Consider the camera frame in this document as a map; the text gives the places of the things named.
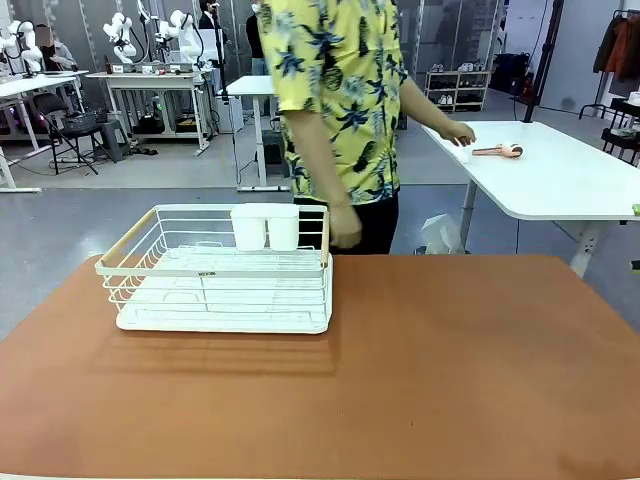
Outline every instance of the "stool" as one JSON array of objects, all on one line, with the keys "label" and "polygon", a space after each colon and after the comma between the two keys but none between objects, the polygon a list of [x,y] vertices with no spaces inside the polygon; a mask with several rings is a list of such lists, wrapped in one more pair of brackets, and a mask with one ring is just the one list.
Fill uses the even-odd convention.
[{"label": "stool", "polygon": [[[124,160],[125,155],[129,155],[129,142],[127,140],[127,134],[120,125],[119,120],[110,120],[106,123],[99,123],[100,125],[100,137],[102,139],[102,145],[105,150],[111,155],[113,163],[118,163]],[[118,137],[116,132],[120,131],[125,143],[118,143]]]},{"label": "stool", "polygon": [[282,133],[274,132],[273,130],[263,130],[262,144],[264,146],[264,161],[267,170],[273,169],[276,173],[288,178],[290,172],[289,165],[284,160],[285,149]]}]

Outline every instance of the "white desk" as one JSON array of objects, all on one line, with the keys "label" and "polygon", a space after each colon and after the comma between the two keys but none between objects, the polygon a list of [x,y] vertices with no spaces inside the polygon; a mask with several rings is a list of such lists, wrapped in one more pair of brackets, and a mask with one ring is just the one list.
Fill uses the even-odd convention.
[{"label": "white desk", "polygon": [[[200,155],[209,147],[209,141],[207,140],[210,134],[211,121],[211,109],[212,106],[209,102],[205,102],[207,96],[204,91],[199,90],[203,85],[201,75],[206,75],[209,72],[192,72],[183,73],[180,75],[167,73],[165,75],[145,75],[142,73],[113,73],[107,74],[106,72],[94,73],[87,75],[87,78],[98,78],[104,80],[109,90],[109,99],[113,112],[119,115],[122,119],[123,126],[128,132],[132,133],[132,136],[139,139],[154,139],[154,138],[195,138],[198,140],[199,148],[195,152],[195,156]],[[132,115],[133,121],[138,122],[140,116],[138,115],[138,105],[135,98],[129,100],[129,104],[133,108],[126,110],[124,98],[122,92],[125,91],[137,91],[148,90],[158,93],[162,96],[162,119],[164,121],[164,132],[158,134],[133,134],[132,125],[129,120],[129,114]],[[171,129],[171,122],[167,113],[167,100],[165,97],[166,92],[183,90],[188,91],[191,94],[193,101],[193,111],[196,120],[197,132],[175,132]],[[120,109],[116,104],[116,98],[120,104]]]},{"label": "white desk", "polygon": [[[640,171],[542,123],[469,122],[478,138],[455,147],[424,130],[469,176],[461,235],[466,244],[479,186],[507,215],[520,220],[579,222],[582,233],[571,268],[583,277],[600,232],[620,220],[640,221]],[[517,160],[474,157],[475,148],[517,143]]]},{"label": "white desk", "polygon": [[[22,159],[32,157],[50,148],[48,146],[40,148],[40,145],[38,144],[38,139],[36,138],[35,132],[33,131],[33,126],[31,125],[29,114],[27,113],[27,109],[24,105],[24,100],[27,96],[27,93],[34,90],[57,87],[65,83],[72,83],[78,95],[80,108],[84,112],[84,104],[82,103],[82,95],[80,93],[80,85],[78,80],[78,77],[82,74],[83,72],[61,72],[60,74],[56,75],[40,74],[32,78],[22,78],[20,75],[16,75],[0,79],[0,100],[2,102],[2,105],[0,105],[0,107],[14,103],[18,105],[18,111],[20,112],[24,125],[27,127],[27,132],[29,132],[29,138],[31,139],[31,145],[33,146],[33,151]],[[1,150],[0,154],[0,169],[4,174],[6,183],[9,185],[9,188],[0,189],[0,193],[41,191],[38,188],[16,188],[13,176],[11,175],[11,171],[9,170],[9,166],[19,162],[22,159],[8,162]]]},{"label": "white desk", "polygon": [[267,186],[267,167],[264,159],[264,144],[262,142],[262,125],[260,122],[260,103],[264,97],[273,97],[275,90],[269,75],[247,75],[239,78],[227,87],[227,93],[231,97],[253,97],[253,118],[256,127],[256,152],[258,157],[258,179],[260,185],[257,187],[240,188],[249,191],[288,191],[287,187]]}]

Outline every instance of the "yellow shirt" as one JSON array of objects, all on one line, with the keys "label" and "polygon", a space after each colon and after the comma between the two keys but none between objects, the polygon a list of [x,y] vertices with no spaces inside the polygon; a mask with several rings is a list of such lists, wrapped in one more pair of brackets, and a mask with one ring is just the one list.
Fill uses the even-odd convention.
[{"label": "yellow shirt", "polygon": [[[353,204],[390,198],[407,78],[395,0],[263,0],[258,18],[280,110],[322,114]],[[283,134],[294,195],[321,200],[286,121]]]}]

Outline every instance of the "white trash bag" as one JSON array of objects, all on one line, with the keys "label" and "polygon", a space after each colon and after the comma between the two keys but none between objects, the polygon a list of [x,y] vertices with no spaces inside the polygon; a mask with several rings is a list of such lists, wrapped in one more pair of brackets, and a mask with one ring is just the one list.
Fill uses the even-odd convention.
[{"label": "white trash bag", "polygon": [[464,255],[465,253],[460,240],[460,228],[447,214],[427,219],[420,232],[426,247],[426,255]]}]

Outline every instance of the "dish rack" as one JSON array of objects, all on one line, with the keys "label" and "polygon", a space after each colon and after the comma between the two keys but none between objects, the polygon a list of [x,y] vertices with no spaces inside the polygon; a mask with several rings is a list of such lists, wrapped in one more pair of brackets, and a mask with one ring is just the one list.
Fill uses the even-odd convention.
[{"label": "dish rack", "polygon": [[306,333],[327,330],[333,259],[323,206],[301,206],[291,252],[235,248],[233,205],[159,205],[96,263],[124,330]]}]

